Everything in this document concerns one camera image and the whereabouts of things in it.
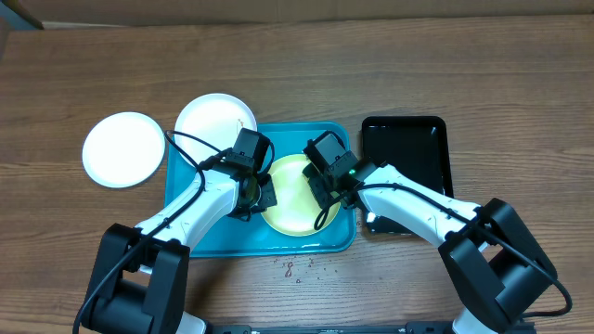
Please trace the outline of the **yellow plate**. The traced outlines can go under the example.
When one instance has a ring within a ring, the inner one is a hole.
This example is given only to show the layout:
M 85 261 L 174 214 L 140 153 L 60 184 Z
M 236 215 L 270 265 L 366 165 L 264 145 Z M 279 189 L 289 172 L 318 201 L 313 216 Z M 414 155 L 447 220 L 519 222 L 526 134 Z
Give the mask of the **yellow plate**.
M 269 171 L 277 204 L 267 208 L 262 216 L 281 234 L 291 237 L 314 235 L 329 227 L 342 210 L 339 204 L 334 204 L 324 226 L 315 230 L 315 220 L 321 208 L 303 175 L 303 169 L 309 163 L 304 154 L 292 154 L 275 161 Z

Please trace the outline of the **white plate with orange stain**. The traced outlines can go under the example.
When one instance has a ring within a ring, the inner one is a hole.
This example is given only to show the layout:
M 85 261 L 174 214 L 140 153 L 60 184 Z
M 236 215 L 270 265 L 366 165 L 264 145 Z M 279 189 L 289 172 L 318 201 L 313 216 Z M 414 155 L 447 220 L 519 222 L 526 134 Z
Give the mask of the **white plate with orange stain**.
M 257 130 L 250 108 L 235 96 L 212 93 L 189 102 L 177 117 L 174 129 L 197 137 L 213 148 L 182 135 L 175 135 L 174 141 L 195 162 L 201 162 L 214 155 L 215 148 L 232 148 L 242 128 Z

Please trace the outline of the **white plate with small stain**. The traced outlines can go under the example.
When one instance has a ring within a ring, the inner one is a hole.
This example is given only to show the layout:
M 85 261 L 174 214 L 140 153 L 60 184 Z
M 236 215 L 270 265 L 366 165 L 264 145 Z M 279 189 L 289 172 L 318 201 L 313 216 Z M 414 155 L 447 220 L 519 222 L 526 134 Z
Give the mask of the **white plate with small stain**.
M 82 162 L 87 175 L 109 188 L 136 186 L 160 167 L 165 152 L 161 127 L 139 112 L 119 112 L 98 122 L 87 135 Z

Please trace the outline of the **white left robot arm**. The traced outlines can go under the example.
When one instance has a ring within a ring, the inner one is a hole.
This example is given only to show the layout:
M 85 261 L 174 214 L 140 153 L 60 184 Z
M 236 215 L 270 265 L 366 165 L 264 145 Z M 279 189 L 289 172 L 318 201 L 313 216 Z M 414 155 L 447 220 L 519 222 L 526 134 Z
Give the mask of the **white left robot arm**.
M 248 218 L 276 205 L 268 174 L 198 171 L 164 209 L 134 227 L 104 233 L 73 332 L 206 333 L 185 310 L 191 251 L 223 217 Z

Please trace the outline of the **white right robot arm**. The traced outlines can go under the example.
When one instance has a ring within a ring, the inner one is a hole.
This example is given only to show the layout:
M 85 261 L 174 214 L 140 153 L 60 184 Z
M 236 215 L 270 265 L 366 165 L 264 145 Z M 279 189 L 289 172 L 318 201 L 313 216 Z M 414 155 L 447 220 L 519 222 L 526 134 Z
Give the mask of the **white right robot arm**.
M 341 157 L 310 162 L 303 174 L 321 213 L 337 203 L 391 219 L 439 252 L 464 305 L 454 333 L 505 333 L 531 316 L 556 269 L 518 213 L 505 201 L 480 206 L 451 199 L 403 176 L 392 165 Z

